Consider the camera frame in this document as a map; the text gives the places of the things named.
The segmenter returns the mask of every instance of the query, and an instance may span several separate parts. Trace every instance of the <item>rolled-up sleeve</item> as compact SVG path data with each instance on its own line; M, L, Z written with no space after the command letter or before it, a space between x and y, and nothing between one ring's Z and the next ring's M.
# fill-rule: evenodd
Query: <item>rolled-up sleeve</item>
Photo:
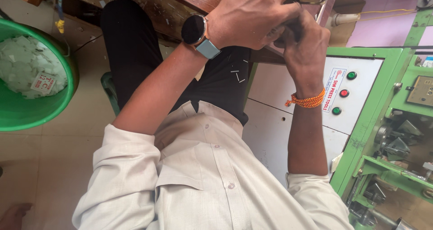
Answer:
M154 219L160 152L154 136L105 127L93 174L72 217L80 230L143 229Z
M353 230L349 210L329 184L328 176L286 174L287 190L321 230Z

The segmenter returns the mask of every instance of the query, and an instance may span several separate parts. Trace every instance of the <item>label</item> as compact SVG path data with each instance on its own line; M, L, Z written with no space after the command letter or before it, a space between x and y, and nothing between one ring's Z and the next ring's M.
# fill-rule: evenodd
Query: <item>label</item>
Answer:
M338 95L338 89L343 81L347 69L334 67L329 75L328 82L325 85L325 96L322 102L322 111L329 113L332 110L332 104Z
M46 74L44 72L39 72L36 75L35 80L32 83L30 89L34 89L42 92L42 94L50 94L53 84L55 83L55 77Z

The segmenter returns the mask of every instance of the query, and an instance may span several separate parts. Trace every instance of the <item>watch face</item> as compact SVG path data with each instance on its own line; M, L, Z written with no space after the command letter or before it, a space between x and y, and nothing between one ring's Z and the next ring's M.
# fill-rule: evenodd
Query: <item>watch face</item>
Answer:
M182 40L189 45L198 42L204 34L204 24L204 18L199 15L187 18L182 26Z

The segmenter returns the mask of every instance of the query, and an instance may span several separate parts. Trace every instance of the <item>orange thread bracelet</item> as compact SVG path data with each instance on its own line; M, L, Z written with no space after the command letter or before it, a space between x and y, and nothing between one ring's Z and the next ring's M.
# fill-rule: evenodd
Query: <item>orange thread bracelet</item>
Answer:
M296 93L295 93L292 94L292 100L287 100L285 106L290 106L290 104L294 103L305 108L313 108L322 104L324 96L325 96L325 88L323 88L322 92L318 96L313 98L308 98L308 99L300 100L296 98Z

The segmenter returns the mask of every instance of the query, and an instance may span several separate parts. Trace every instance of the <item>blue watch strap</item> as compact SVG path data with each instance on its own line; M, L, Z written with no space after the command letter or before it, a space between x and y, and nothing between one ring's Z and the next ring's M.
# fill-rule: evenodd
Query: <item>blue watch strap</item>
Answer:
M208 39L203 40L203 42L198 45L196 49L208 59L213 59L221 52L221 50L216 48Z

